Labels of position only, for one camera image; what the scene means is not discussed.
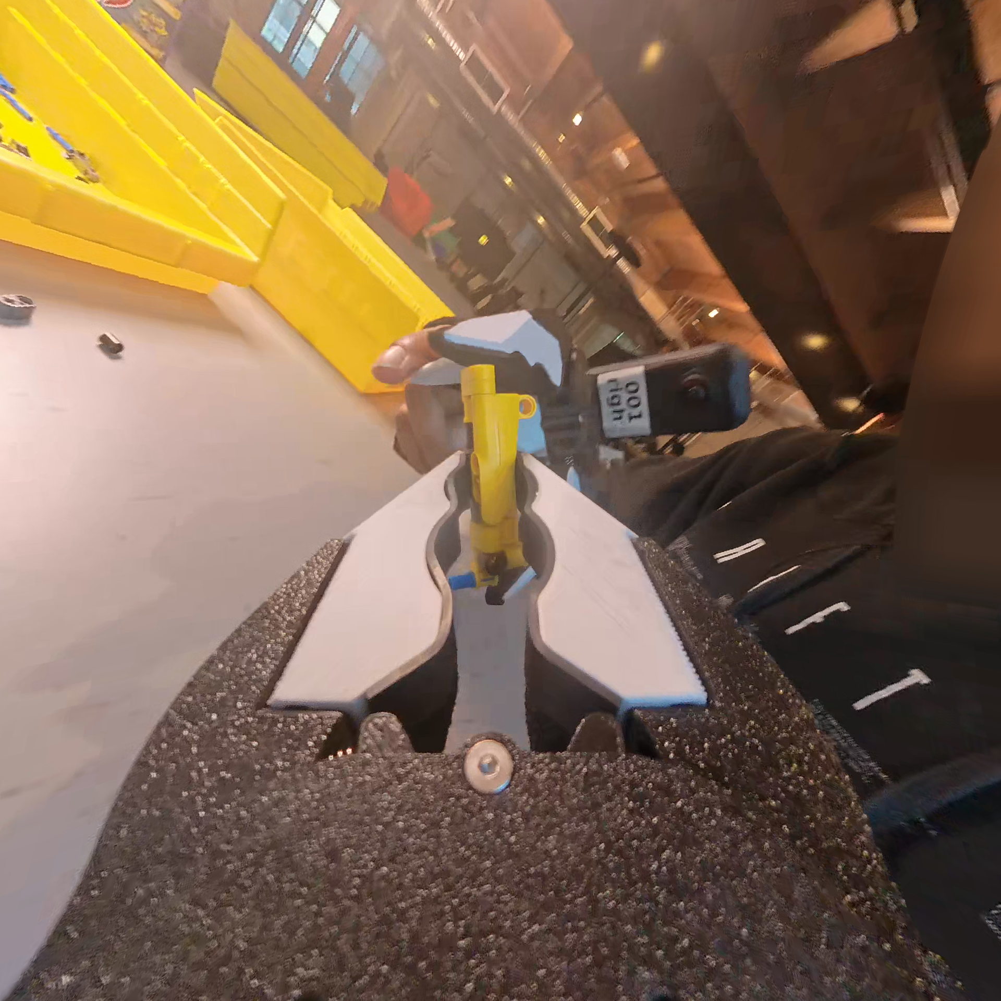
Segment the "yellow toy actuator assembly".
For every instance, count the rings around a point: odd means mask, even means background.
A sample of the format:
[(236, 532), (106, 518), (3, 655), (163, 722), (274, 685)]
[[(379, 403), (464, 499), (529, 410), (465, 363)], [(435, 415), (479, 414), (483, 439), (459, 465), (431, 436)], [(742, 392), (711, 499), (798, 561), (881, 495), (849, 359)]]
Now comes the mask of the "yellow toy actuator assembly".
[(470, 571), (450, 579), (454, 590), (484, 592), (492, 607), (504, 604), (529, 564), (519, 531), (519, 426), (535, 416), (531, 396), (499, 393), (490, 364), (466, 368), (460, 377), (463, 420), (469, 429)]

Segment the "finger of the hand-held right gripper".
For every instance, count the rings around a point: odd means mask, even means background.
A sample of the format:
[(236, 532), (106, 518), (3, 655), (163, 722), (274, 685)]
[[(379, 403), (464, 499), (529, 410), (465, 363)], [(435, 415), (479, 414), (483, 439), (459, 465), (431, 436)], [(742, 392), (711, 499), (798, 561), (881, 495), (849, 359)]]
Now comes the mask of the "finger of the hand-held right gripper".
[(467, 319), (440, 332), (440, 356), (464, 367), (491, 364), (514, 390), (559, 390), (565, 351), (526, 310)]
[(562, 443), (557, 434), (554, 434), (554, 443), (550, 443), (541, 414), (534, 414), (519, 421), (518, 450), (522, 454), (534, 457), (568, 482), (574, 490), (581, 489), (580, 477), (573, 464), (569, 445)]

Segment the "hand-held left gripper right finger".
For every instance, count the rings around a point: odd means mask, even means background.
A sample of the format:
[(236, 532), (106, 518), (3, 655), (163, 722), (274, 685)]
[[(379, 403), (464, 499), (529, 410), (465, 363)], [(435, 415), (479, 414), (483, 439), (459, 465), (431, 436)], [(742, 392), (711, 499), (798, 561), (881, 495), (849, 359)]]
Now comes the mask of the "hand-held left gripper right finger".
[(535, 457), (520, 457), (522, 547), (539, 588), (534, 647), (613, 707), (707, 704), (638, 537)]

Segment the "far yellow bin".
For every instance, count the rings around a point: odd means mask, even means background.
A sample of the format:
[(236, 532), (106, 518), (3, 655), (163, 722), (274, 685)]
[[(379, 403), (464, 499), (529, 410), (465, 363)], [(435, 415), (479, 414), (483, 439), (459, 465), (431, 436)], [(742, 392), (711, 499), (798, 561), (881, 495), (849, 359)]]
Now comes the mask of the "far yellow bin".
[(249, 126), (321, 180), (338, 205), (380, 208), (383, 173), (234, 20), (212, 88)]

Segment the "person's right hand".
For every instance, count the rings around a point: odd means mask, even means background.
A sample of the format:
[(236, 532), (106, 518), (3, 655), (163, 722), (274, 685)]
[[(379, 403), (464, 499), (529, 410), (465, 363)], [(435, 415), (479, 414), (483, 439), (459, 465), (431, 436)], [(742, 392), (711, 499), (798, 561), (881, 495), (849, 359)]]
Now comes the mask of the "person's right hand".
[(428, 473), (467, 442), (460, 367), (440, 357), (432, 343), (434, 334), (454, 324), (454, 319), (441, 319), (401, 337), (371, 368), (378, 382), (405, 392), (395, 417), (394, 450), (418, 474)]

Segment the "empty yellow storage bin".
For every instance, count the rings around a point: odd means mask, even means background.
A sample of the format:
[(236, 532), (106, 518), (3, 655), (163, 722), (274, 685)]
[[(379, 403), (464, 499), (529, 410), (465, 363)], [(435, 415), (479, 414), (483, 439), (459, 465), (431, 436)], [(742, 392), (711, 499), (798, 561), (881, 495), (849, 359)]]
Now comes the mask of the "empty yellow storage bin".
[(374, 377), (376, 357), (454, 312), (319, 178), (207, 94), (194, 95), (285, 196), (252, 288), (359, 393), (400, 393)]

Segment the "yellow bin with parts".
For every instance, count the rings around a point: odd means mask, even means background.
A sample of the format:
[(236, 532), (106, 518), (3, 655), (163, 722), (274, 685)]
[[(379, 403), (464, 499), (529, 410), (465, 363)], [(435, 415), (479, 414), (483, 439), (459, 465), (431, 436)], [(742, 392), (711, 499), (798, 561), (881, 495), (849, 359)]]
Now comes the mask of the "yellow bin with parts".
[(203, 294), (251, 285), (284, 194), (98, 2), (3, 1), (1, 70), (102, 179), (1, 151), (2, 241)]

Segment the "building window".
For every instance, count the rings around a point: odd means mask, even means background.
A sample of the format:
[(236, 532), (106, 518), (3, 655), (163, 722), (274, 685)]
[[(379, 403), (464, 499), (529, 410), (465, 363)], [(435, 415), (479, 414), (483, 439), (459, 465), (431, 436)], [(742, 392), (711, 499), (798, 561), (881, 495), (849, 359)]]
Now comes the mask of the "building window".
[(385, 60), (374, 32), (346, 1), (271, 2), (259, 39), (294, 82), (336, 119), (357, 116)]

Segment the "orange red bag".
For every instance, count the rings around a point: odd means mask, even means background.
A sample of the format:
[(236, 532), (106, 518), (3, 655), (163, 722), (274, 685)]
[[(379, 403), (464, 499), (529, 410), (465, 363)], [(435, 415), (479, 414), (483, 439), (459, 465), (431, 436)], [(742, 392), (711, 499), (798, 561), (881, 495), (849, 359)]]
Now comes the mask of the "orange red bag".
[(413, 239), (432, 221), (432, 198), (406, 170), (392, 166), (386, 174), (381, 212), (400, 233)]

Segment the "grey desk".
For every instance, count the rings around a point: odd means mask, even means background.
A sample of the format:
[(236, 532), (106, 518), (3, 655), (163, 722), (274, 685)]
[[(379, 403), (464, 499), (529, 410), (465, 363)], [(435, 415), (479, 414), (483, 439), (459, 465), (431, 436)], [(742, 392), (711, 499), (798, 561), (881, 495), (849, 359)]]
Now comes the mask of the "grey desk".
[[(194, 294), (2, 244), (1, 978), (45, 943), (192, 674), (416, 474), (249, 289)], [(97, 345), (103, 332), (118, 357)]]

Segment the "toy kit cardboard box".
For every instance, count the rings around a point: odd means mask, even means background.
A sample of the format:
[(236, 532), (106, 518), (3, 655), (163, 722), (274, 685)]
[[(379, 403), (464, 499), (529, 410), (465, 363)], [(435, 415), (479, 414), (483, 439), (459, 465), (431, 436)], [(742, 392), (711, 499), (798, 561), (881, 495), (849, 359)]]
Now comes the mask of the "toy kit cardboard box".
[(184, 1), (99, 1), (99, 5), (157, 63), (163, 65), (182, 18)]

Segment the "person's black hoodie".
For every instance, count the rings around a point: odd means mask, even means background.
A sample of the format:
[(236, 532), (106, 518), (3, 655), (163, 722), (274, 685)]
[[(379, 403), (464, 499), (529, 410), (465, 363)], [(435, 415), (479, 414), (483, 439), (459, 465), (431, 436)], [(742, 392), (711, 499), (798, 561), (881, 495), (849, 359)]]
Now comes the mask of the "person's black hoodie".
[(892, 563), (898, 435), (787, 429), (628, 460), (609, 511), (747, 628), (812, 708), (925, 944), (999, 999), (999, 612)]

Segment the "blue black bricks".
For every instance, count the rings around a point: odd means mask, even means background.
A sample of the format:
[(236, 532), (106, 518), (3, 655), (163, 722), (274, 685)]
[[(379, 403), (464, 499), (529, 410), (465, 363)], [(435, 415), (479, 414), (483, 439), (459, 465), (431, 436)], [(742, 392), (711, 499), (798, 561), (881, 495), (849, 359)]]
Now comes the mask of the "blue black bricks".
[(101, 185), (90, 157), (46, 124), (15, 85), (1, 76), (1, 150), (82, 184)]

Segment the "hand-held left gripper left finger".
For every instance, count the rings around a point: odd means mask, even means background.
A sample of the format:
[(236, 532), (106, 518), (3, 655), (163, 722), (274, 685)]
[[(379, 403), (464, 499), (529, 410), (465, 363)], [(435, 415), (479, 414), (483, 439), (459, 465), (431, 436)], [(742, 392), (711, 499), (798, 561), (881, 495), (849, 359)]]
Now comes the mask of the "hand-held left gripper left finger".
[(443, 648), (453, 599), (434, 544), (465, 460), (447, 457), (347, 537), (269, 707), (369, 707)]

